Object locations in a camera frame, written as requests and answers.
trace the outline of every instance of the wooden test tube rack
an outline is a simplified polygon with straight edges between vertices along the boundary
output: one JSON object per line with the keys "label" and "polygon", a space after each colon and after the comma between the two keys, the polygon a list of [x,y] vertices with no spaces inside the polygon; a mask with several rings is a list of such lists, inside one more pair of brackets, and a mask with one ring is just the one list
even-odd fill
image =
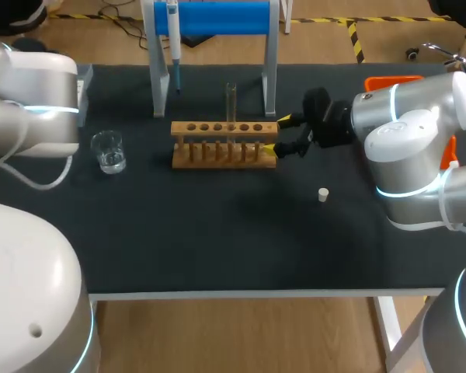
{"label": "wooden test tube rack", "polygon": [[263,151],[263,145],[274,143],[278,136],[276,122],[237,122],[234,129],[229,129],[227,122],[172,122],[171,135],[177,140],[173,169],[276,167],[276,157]]}

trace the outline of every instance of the black table mat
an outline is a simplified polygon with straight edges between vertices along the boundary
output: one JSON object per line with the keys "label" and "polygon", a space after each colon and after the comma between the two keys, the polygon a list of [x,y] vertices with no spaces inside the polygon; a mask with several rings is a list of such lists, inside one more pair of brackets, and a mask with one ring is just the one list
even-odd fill
{"label": "black table mat", "polygon": [[[323,85],[352,99],[369,75],[434,75],[428,64],[282,65],[277,116]],[[466,235],[402,232],[374,196],[358,146],[310,149],[276,170],[171,170],[170,120],[223,120],[224,86],[238,86],[238,119],[263,118],[256,66],[183,66],[168,117],[152,119],[147,67],[96,66],[87,125],[68,178],[38,192],[0,171],[0,203],[36,214],[73,245],[91,293],[441,288],[466,265]],[[89,151],[102,129],[123,133],[127,169],[104,176]],[[294,138],[286,131],[282,138]],[[466,133],[458,136],[466,164]],[[50,182],[63,162],[13,159]],[[318,189],[329,188],[326,203]]]}

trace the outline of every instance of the wheel caster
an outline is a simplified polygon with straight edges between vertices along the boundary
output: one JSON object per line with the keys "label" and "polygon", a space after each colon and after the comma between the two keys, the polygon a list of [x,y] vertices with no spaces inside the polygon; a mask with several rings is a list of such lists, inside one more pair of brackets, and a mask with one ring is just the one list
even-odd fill
{"label": "wheel caster", "polygon": [[409,48],[405,52],[405,55],[407,56],[408,60],[415,61],[416,58],[418,57],[418,53],[419,53],[419,48]]}

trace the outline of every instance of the yellow black tape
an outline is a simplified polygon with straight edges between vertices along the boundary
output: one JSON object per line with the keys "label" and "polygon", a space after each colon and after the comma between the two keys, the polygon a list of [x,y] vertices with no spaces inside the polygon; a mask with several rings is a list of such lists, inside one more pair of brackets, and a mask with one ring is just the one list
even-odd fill
{"label": "yellow black tape", "polygon": [[[142,18],[125,16],[100,16],[98,14],[50,14],[53,19],[111,19],[115,21],[143,21]],[[296,18],[292,23],[329,23],[338,22],[446,22],[450,17],[323,17],[323,18]]]}
{"label": "yellow black tape", "polygon": [[328,23],[328,22],[447,22],[450,17],[323,17],[323,18],[296,18],[292,23]]}
{"label": "yellow black tape", "polygon": [[366,62],[366,60],[364,59],[363,48],[361,47],[359,38],[357,37],[356,23],[347,21],[347,29],[349,30],[349,36],[350,40],[352,41],[357,63],[362,64],[363,62]]}
{"label": "yellow black tape", "polygon": [[49,17],[53,19],[109,19],[112,21],[143,21],[142,18],[125,16],[101,16],[98,14],[50,14]]}

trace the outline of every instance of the blue cylinder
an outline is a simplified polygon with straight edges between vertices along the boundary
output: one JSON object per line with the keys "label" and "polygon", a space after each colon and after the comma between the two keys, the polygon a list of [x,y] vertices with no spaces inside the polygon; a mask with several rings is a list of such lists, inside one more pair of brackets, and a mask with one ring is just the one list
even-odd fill
{"label": "blue cylinder", "polygon": [[[156,2],[155,31],[169,35],[165,2]],[[270,31],[269,2],[180,2],[182,35],[267,35]]]}

